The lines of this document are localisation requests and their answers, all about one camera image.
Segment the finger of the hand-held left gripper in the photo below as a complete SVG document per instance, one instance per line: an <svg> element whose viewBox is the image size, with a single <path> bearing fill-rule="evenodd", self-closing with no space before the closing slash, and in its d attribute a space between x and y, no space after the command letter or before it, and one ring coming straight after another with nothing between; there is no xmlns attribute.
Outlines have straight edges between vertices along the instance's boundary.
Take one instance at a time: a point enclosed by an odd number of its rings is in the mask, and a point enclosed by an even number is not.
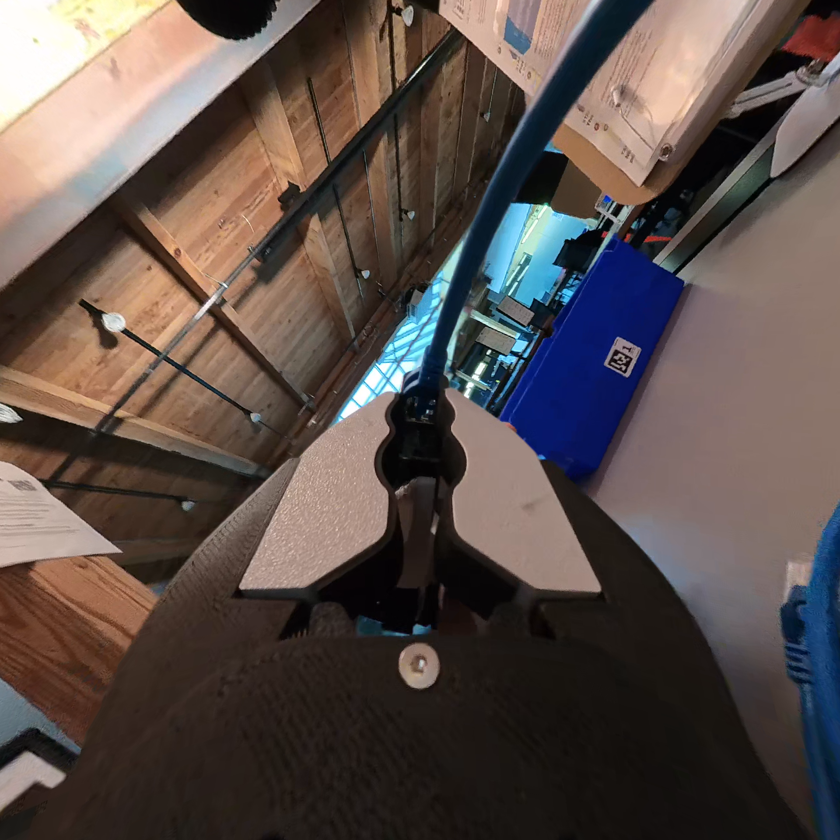
<svg viewBox="0 0 840 840"><path fill-rule="evenodd" d="M396 585L398 589L423 589L432 581L436 493L435 478L414 478L396 492L403 535L402 573Z"/></svg>

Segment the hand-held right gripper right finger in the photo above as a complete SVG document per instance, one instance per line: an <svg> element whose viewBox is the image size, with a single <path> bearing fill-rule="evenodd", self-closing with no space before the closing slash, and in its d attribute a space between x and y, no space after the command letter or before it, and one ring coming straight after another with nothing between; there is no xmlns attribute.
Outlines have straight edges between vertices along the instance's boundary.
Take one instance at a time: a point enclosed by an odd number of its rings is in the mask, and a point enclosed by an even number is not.
<svg viewBox="0 0 840 840"><path fill-rule="evenodd" d="M602 585L534 450L453 388L436 572L458 599L594 598Z"/></svg>

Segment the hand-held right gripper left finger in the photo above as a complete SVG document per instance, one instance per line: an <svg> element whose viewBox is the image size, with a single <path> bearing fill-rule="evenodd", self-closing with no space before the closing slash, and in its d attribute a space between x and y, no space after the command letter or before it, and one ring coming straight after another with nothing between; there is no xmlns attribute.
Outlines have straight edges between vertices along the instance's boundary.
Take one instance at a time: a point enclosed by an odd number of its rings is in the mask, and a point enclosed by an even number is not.
<svg viewBox="0 0 840 840"><path fill-rule="evenodd" d="M382 457L394 393L376 397L300 456L239 583L241 595L377 601L403 572L396 494Z"/></svg>

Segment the blue plastic bin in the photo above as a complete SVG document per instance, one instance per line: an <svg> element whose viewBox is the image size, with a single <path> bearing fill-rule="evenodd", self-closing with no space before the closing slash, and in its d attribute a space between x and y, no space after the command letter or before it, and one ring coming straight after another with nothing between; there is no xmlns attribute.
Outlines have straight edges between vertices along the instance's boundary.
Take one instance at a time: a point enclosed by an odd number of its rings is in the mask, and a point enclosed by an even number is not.
<svg viewBox="0 0 840 840"><path fill-rule="evenodd" d="M594 474L684 287L612 240L560 311L500 419L571 480Z"/></svg>

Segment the grey desk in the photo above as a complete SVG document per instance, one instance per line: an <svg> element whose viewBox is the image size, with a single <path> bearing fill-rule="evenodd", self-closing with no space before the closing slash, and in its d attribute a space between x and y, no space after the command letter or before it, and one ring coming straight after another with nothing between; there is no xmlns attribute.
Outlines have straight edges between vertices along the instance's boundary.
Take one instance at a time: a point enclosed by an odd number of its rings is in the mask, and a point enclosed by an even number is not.
<svg viewBox="0 0 840 840"><path fill-rule="evenodd" d="M779 623L839 497L839 133L679 273L686 289L586 492L696 618L777 789L815 838Z"/></svg>

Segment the white paper notice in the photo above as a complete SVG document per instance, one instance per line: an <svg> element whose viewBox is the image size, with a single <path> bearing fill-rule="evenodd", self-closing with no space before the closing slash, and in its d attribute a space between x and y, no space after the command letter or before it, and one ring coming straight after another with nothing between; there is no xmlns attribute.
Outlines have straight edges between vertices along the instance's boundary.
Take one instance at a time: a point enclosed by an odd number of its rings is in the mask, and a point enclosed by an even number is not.
<svg viewBox="0 0 840 840"><path fill-rule="evenodd" d="M120 554L37 481L1 464L1 567L42 560Z"/></svg>

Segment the black ceiling light track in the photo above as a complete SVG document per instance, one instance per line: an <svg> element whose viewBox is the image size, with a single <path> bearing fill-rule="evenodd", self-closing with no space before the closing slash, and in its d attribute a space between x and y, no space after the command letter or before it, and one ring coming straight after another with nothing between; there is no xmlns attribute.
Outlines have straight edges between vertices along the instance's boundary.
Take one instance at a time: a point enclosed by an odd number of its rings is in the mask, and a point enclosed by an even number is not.
<svg viewBox="0 0 840 840"><path fill-rule="evenodd" d="M83 310L85 310L85 312L87 312L94 318L94 320L98 323L98 326L101 327L104 331L107 331L112 334L123 335L127 339L129 339L129 341L137 344L143 350L146 350L147 352L152 353L155 356L160 354L156 347L142 339L139 335L137 335L135 332L131 331L128 328L127 322L121 314L117 312L105 312L99 309L98 307L94 306L89 301L83 299L79 301L79 305ZM169 366L171 366L171 368L178 371L183 376L187 377L194 383L200 385L204 390L210 392L217 398L224 401L226 404L231 405L239 413L243 414L252 425L261 426L269 430L271 433L278 436L279 438L286 438L286 436L282 434L278 429L268 424L267 421L263 419L263 416L260 413L251 411L248 407L243 406L240 402L237 402L233 397L220 391L214 385L211 385L202 377L192 372L186 365L180 364L169 357L166 357L163 360L163 363L168 364Z"/></svg>

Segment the instruction sheet on wooden stand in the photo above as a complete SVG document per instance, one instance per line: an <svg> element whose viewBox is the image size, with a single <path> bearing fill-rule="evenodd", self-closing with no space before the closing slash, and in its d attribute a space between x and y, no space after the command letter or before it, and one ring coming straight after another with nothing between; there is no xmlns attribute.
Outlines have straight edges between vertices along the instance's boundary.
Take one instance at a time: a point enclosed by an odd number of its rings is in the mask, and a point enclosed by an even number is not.
<svg viewBox="0 0 840 840"><path fill-rule="evenodd" d="M530 103L588 2L443 1L439 13ZM657 1L594 75L553 144L619 203L677 177L807 2Z"/></svg>

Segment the wooden post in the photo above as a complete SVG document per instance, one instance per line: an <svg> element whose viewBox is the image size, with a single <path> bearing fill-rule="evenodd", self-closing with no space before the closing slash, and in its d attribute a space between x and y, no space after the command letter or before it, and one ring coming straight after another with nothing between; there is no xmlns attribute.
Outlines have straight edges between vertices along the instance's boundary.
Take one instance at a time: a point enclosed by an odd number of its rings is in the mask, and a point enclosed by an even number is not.
<svg viewBox="0 0 840 840"><path fill-rule="evenodd" d="M2 568L2 679L82 746L157 600L105 556Z"/></svg>

